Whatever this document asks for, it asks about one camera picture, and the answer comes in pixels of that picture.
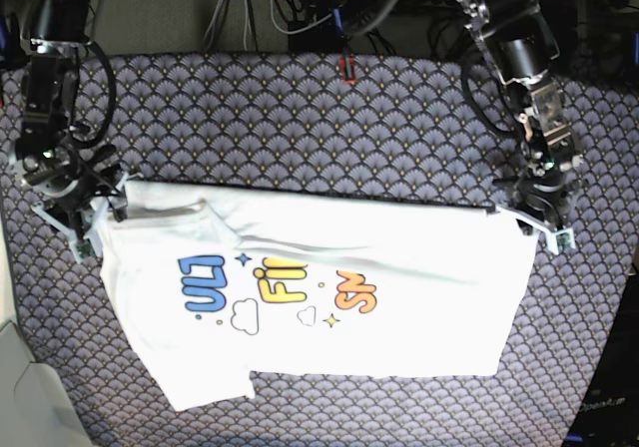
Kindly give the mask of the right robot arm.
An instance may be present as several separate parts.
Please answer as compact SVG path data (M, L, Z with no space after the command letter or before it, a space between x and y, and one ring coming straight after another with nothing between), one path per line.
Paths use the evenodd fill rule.
M527 270L536 234L492 209L481 147L461 127L459 70L335 54L140 55L78 62L88 0L12 83L2 183L24 269Z

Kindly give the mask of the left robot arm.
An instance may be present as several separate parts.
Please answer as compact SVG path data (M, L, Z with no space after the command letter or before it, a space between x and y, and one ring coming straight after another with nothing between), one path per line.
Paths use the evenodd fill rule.
M442 0L458 63L355 56L374 0L298 0L287 55L145 55L115 63L108 138L163 180L501 210L560 253L581 163L537 0Z

